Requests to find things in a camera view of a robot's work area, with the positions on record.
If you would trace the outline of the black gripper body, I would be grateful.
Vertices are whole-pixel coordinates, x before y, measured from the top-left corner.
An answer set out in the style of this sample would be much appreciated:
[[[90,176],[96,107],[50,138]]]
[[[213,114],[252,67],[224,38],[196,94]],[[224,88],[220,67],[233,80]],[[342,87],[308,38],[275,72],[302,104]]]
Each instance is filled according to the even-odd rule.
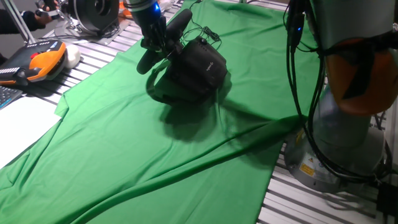
[[[130,13],[143,34],[165,34],[165,18],[156,0],[132,0]]]

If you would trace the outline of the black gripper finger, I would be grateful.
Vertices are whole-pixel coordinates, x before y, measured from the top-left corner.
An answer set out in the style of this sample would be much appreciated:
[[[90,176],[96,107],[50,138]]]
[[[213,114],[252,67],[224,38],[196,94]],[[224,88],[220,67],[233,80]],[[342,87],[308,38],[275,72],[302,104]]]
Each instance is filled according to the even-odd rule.
[[[153,52],[159,51],[159,44],[157,43],[157,38],[153,37],[151,33],[142,33],[143,38],[141,40],[141,47]]]
[[[160,17],[160,48],[162,55],[168,55],[174,50],[174,40],[173,40],[173,31],[174,31],[174,22],[169,21],[166,22],[165,17]]]

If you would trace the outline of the person left hand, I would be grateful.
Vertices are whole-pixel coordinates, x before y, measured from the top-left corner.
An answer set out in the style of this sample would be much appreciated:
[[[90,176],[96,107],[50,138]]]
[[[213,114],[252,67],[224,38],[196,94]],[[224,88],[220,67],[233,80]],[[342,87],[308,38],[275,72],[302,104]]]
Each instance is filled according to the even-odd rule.
[[[48,23],[52,22],[53,19],[47,12],[37,11],[35,12],[35,19],[40,25],[47,25]]]

